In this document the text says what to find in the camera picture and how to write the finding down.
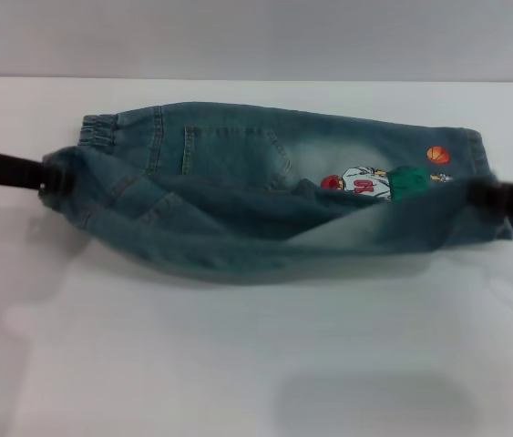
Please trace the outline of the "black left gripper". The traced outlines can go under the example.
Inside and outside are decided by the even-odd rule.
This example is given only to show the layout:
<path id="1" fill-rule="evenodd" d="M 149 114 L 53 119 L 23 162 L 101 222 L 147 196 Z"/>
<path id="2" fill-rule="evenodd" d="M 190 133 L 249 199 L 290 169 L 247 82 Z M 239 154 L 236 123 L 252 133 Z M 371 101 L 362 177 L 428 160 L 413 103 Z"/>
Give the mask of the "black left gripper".
<path id="1" fill-rule="evenodd" d="M 57 166 L 0 154 L 0 186 L 39 188 L 40 196 L 64 195 L 67 178 L 65 171 Z"/>

